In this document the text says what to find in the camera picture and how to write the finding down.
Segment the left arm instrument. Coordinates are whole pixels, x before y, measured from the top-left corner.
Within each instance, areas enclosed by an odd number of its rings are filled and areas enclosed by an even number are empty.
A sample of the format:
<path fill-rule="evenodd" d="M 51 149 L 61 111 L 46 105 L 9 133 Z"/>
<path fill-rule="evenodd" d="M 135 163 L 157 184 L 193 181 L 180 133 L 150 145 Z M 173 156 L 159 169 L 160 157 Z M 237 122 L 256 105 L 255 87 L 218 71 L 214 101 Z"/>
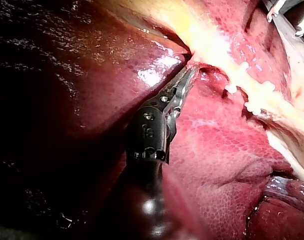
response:
<path fill-rule="evenodd" d="M 134 113 L 125 132 L 126 164 L 142 160 L 169 163 L 170 143 L 176 135 L 177 88 L 163 89 Z"/>

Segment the left arm instrument jaw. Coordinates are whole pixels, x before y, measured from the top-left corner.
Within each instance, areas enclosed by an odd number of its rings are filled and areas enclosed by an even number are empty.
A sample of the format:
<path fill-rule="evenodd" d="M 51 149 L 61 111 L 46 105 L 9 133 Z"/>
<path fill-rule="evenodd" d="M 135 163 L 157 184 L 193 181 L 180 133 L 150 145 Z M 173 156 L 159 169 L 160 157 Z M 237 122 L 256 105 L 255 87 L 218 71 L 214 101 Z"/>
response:
<path fill-rule="evenodd" d="M 180 83 L 184 82 L 184 80 L 192 73 L 192 69 L 188 69 L 184 67 L 176 76 L 173 77 L 172 80 L 166 85 L 166 91 L 170 92 L 172 88 L 176 88 Z"/>
<path fill-rule="evenodd" d="M 190 69 L 192 69 L 192 73 L 184 80 L 184 82 L 180 83 L 176 87 L 176 94 L 175 94 L 175 99 L 173 102 L 173 106 L 175 108 L 183 107 L 185 100 L 187 98 L 187 95 L 188 95 L 189 91 L 191 90 L 191 88 L 193 87 L 197 68 L 191 67 Z"/>

